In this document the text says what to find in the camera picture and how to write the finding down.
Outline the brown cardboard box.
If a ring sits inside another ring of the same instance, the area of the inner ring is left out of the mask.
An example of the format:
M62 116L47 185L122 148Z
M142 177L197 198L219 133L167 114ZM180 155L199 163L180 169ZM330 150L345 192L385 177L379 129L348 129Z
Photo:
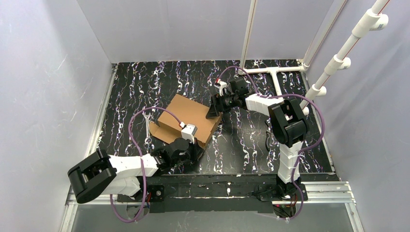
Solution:
M204 149L207 147L207 144L222 119L222 115L207 119L208 106L197 103L179 94L176 94L172 98L166 109L185 124L193 124L197 127L195 138L197 138L199 146ZM157 123L150 122L149 131L153 137L167 144L181 137L179 123L167 112L161 113Z

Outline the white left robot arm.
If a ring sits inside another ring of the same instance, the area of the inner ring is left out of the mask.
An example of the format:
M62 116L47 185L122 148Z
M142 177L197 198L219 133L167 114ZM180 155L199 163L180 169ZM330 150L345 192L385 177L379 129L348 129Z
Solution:
M180 164L194 164L204 150L197 141L177 138L143 156L119 157L97 150L68 171L76 201L88 203L100 195L136 196L143 177L165 174Z

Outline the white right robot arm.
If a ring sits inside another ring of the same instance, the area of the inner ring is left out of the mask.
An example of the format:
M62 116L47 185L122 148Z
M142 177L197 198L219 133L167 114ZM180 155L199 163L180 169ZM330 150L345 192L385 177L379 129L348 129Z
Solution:
M298 101L251 92L244 79L235 79L230 83L217 79L214 86L219 92L211 97L206 118L215 118L235 107L268 116L271 122L271 133L279 143L279 182L285 185L288 183L299 185L298 153L309 126Z

